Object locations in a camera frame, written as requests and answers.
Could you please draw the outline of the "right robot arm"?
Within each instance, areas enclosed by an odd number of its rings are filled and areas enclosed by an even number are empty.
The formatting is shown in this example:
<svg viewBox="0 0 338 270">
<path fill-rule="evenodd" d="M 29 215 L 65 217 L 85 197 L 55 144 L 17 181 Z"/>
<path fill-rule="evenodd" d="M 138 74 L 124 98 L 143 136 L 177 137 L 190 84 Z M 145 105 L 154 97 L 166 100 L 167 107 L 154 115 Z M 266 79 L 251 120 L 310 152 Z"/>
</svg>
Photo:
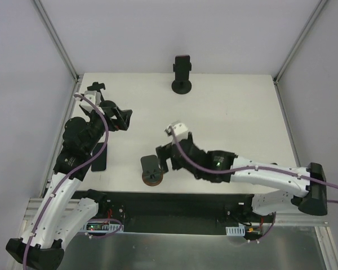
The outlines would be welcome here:
<svg viewBox="0 0 338 270">
<path fill-rule="evenodd" d="M 328 213 L 326 177 L 321 164 L 285 168 L 256 163 L 233 152 L 204 151 L 194 144 L 192 134 L 178 143 L 158 146 L 155 151 L 163 173 L 169 171 L 167 160 L 170 160 L 173 170 L 185 169 L 195 179 L 273 188 L 273 192 L 255 195 L 251 203 L 242 208 L 242 215 L 249 222 L 284 210 L 289 205 L 308 215 L 325 216 Z"/>
</svg>

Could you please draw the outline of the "purple phone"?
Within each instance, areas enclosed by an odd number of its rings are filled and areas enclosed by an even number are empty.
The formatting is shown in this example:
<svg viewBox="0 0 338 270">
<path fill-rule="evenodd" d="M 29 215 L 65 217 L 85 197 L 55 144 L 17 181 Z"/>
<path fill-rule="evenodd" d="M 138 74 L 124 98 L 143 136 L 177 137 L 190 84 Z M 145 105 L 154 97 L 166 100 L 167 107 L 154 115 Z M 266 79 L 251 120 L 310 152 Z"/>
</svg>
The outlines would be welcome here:
<svg viewBox="0 0 338 270">
<path fill-rule="evenodd" d="M 176 81 L 189 80 L 189 73 L 192 70 L 189 55 L 175 56 L 175 63 L 173 64 L 173 71 L 175 73 Z"/>
</svg>

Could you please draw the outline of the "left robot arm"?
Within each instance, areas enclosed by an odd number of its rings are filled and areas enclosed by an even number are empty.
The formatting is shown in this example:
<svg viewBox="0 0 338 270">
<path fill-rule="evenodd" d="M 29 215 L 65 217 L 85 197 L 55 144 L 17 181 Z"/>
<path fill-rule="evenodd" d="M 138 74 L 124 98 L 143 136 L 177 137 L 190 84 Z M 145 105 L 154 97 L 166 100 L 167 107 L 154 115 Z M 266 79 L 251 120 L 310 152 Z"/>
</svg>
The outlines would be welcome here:
<svg viewBox="0 0 338 270">
<path fill-rule="evenodd" d="M 106 150 L 109 132 L 126 131 L 132 110 L 120 110 L 111 101 L 94 109 L 81 106 L 89 121 L 73 117 L 65 123 L 63 148 L 57 157 L 47 192 L 28 229 L 9 239 L 6 250 L 24 269 L 57 269 L 64 250 L 90 219 L 109 219 L 106 194 L 89 189 L 75 209 L 63 212 L 83 182 L 91 164 Z"/>
</svg>

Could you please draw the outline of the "black round-base clamp stand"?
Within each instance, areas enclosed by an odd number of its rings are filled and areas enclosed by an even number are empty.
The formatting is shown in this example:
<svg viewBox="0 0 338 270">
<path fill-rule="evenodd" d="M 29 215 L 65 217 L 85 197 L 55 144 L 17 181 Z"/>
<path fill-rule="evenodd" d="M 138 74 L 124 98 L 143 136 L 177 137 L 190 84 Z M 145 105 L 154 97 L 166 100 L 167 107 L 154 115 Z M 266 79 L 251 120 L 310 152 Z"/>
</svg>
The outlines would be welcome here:
<svg viewBox="0 0 338 270">
<path fill-rule="evenodd" d="M 175 79 L 171 84 L 171 88 L 175 93 L 185 95 L 192 90 L 192 83 L 189 80 L 191 70 L 192 64 L 190 62 L 173 64 Z"/>
</svg>

